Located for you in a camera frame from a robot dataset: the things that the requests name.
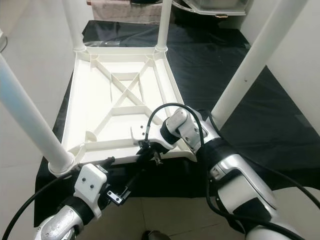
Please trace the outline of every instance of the tiled floor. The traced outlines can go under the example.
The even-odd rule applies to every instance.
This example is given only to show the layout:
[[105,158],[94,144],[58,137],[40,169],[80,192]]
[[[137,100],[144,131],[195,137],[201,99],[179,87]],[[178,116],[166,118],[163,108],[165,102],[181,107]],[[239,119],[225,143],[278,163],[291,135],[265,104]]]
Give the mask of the tiled floor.
[[[34,193],[34,182],[39,164],[0,168],[0,230],[1,236],[13,215]],[[10,234],[11,240],[32,239],[34,204],[32,203],[21,215]]]
[[214,214],[204,198],[130,198],[107,207],[102,218],[89,224],[79,240],[139,240],[145,230],[158,230],[172,240],[244,240]]

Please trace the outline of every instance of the floor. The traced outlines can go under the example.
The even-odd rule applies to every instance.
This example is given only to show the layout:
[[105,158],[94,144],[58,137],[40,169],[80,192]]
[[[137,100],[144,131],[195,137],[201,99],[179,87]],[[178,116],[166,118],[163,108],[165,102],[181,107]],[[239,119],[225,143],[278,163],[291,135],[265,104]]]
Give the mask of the floor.
[[214,214],[204,198],[129,198],[108,206],[101,219],[89,224],[79,240],[139,240],[145,230],[159,230],[172,240],[243,240]]
[[[85,24],[91,17],[78,0]],[[70,75],[74,55],[61,0],[1,0],[0,29],[8,36],[2,52],[44,119],[53,127]],[[0,235],[17,209],[34,193],[42,154],[0,104]],[[306,239],[320,239],[320,216],[302,194],[276,194],[287,221]],[[33,239],[33,205],[21,216],[10,239]],[[311,219],[299,223],[301,219]],[[99,221],[88,225],[80,240],[140,239],[145,230],[160,230],[173,240],[241,240],[244,236],[213,214],[202,198],[131,198],[110,205]]]

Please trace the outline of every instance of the white plastic frame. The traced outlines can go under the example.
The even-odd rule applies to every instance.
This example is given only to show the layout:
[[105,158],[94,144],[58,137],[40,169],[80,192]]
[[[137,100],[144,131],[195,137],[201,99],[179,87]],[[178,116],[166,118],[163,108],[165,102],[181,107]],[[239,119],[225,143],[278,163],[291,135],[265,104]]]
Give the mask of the white plastic frame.
[[[88,47],[77,52],[62,146],[75,163],[115,157],[114,164],[133,162],[139,151],[131,127],[145,127],[158,106],[183,103],[166,54],[154,47]],[[160,125],[176,107],[153,118]],[[164,158],[195,160],[180,140]]]
[[[77,13],[72,11],[73,0],[63,0],[66,19],[71,33],[73,50],[85,54],[86,48],[82,43],[81,31],[78,26]],[[222,96],[214,106],[211,114],[221,128],[231,113],[235,110],[241,99],[249,90],[257,76],[260,74],[268,59],[277,49],[282,39],[286,36],[292,24],[303,9],[307,0],[281,0],[275,7],[269,19],[262,28],[251,49],[247,53],[243,62],[234,74],[230,83],[224,90]],[[167,50],[166,42],[168,36],[169,18],[171,10],[171,0],[164,0],[161,11],[161,22],[159,26],[158,43],[152,50],[154,54]],[[94,49],[88,49],[87,54],[96,54]],[[115,48],[110,51],[125,51]],[[161,65],[168,63],[165,54],[162,55]],[[170,81],[173,75],[169,64],[165,68],[161,67]],[[61,146],[57,138],[52,133],[46,121],[41,116],[15,75],[10,70],[6,61],[0,55],[0,101],[12,114],[15,120],[28,134],[31,140],[41,150],[44,157],[49,161],[49,170],[56,176],[69,171],[77,161],[74,155],[68,153]]]

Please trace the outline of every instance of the black fabric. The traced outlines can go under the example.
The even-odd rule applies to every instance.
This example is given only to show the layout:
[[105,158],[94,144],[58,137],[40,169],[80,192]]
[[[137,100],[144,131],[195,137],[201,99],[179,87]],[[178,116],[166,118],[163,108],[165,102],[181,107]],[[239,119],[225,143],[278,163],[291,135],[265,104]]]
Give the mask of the black fabric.
[[[117,43],[121,47],[152,47],[158,26],[89,21],[83,41]],[[216,104],[248,49],[246,39],[236,29],[216,26],[171,25],[167,58],[186,105],[209,109]],[[61,140],[70,86],[57,117],[54,133]],[[320,138],[312,127],[299,121],[302,113],[268,70],[259,75],[232,113],[221,133],[223,137],[255,161],[293,177],[304,186],[320,189]],[[152,168],[140,179],[133,196],[203,197],[203,177],[198,165],[187,159],[165,160],[162,168]],[[272,189],[291,186],[288,182],[256,169]],[[121,188],[133,176],[135,165],[114,167],[111,180]],[[54,177],[44,159],[38,171],[35,190]],[[35,201],[34,224],[39,225],[56,211],[58,204],[73,193],[74,179],[57,185]]]
[[196,152],[196,159],[205,164],[207,171],[210,171],[217,163],[237,152],[222,138],[215,138]]

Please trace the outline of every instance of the white shelf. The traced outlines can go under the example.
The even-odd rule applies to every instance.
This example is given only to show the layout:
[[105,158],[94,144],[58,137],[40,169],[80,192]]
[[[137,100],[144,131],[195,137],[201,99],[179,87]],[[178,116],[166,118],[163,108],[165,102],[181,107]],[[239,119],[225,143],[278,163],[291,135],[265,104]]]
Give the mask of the white shelf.
[[[115,164],[133,162],[140,148],[131,126],[145,126],[154,109],[171,102],[183,100],[165,52],[89,47],[76,54],[62,146],[75,155],[75,163],[108,157],[115,157]],[[153,124],[162,124],[176,109],[159,111]],[[182,140],[163,157],[195,160]]]

